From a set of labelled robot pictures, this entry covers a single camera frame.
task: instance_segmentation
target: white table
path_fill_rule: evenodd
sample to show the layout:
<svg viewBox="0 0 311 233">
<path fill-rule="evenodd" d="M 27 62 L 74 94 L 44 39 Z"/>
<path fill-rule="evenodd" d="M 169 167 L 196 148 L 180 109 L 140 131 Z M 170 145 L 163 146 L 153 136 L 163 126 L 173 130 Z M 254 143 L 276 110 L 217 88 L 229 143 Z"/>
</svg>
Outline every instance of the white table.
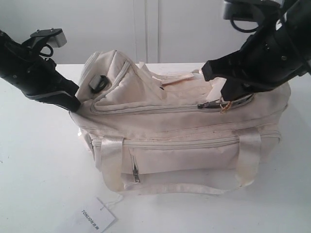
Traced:
<svg viewBox="0 0 311 233">
<path fill-rule="evenodd" d="M 154 72 L 190 71 L 202 64 L 150 64 Z M 77 82 L 82 65 L 59 65 Z M 291 81 L 283 141 L 248 188 L 221 197 L 166 194 L 126 197 L 111 211 L 106 232 L 311 232 L 311 79 Z M 0 79 L 0 232 L 45 233 L 91 197 L 118 195 L 104 185 L 68 113 L 26 99 Z"/>
</svg>

